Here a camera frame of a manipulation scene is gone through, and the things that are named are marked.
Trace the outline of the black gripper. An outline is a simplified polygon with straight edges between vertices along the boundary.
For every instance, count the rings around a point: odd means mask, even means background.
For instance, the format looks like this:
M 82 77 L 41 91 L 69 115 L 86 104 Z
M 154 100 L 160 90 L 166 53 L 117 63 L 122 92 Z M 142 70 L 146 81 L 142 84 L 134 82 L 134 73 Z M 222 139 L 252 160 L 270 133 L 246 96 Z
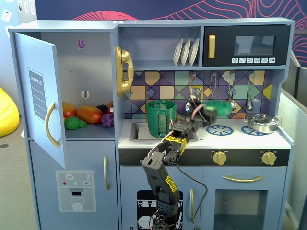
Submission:
M 192 112 L 191 119 L 196 124 L 196 127 L 206 127 L 216 121 L 217 115 L 217 109 L 214 106 L 204 105 Z

